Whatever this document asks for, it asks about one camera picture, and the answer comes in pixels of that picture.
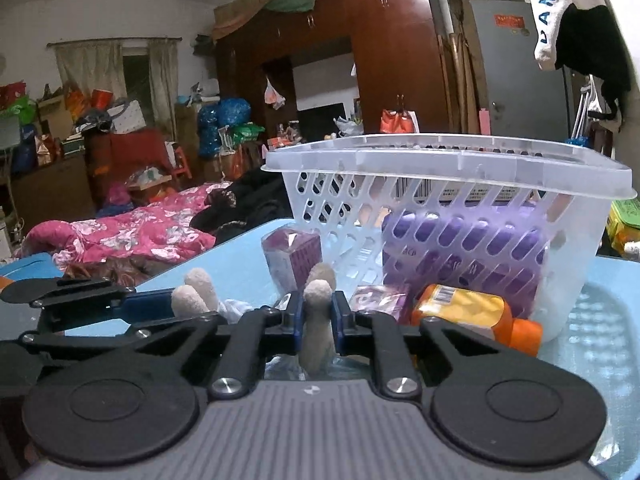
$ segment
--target purple package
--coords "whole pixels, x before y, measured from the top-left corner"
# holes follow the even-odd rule
[[[320,231],[285,225],[262,238],[262,250],[279,293],[300,290],[313,266],[322,261]]]
[[[375,310],[390,314],[401,324],[411,319],[408,285],[361,285],[349,300],[351,310]]]
[[[540,282],[546,238],[534,208],[523,205],[391,213],[382,225],[384,283],[407,283],[412,298],[431,284],[504,298],[514,317],[529,317]]]

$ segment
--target white fuzzy object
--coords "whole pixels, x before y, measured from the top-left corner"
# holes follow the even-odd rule
[[[309,283],[315,280],[325,280],[332,291],[336,288],[335,271],[331,268],[331,265],[324,262],[315,264],[312,267],[311,272],[309,272],[309,277],[306,279],[306,285],[309,285]]]
[[[220,300],[206,270],[191,269],[184,275],[184,284],[191,285],[197,291],[210,312],[220,311]]]
[[[331,297],[333,290],[325,280],[313,280],[305,288],[305,326],[298,361],[313,379],[321,371],[329,352],[334,351],[331,332]]]
[[[171,293],[171,309],[175,317],[195,317],[207,314],[209,309],[191,285],[177,286]]]

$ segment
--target curtain rod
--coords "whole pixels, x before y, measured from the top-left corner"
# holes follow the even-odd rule
[[[74,44],[74,43],[87,43],[90,41],[126,41],[126,40],[172,40],[172,41],[182,41],[182,38],[161,38],[159,36],[154,36],[154,37],[149,37],[149,38],[142,38],[142,37],[129,37],[129,38],[95,38],[92,40],[73,40],[73,41],[60,41],[58,43],[47,43],[47,48],[50,48],[52,46],[59,46],[59,45],[68,45],[68,44]]]

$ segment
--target wooden wardrobe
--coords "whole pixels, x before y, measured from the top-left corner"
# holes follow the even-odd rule
[[[444,35],[439,0],[316,0],[311,12],[262,10],[216,44],[221,95],[247,99],[252,120],[274,136],[277,124],[297,119],[292,59],[306,53],[315,60],[314,53],[346,42],[356,63],[365,133],[377,132],[382,110],[398,108],[402,96],[421,131],[448,132]],[[280,110],[264,103],[267,76],[287,100]]]

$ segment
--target yellow and green package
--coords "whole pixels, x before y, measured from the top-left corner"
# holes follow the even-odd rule
[[[611,246],[620,254],[625,253],[627,242],[640,242],[640,201],[614,200],[607,218],[607,235]]]

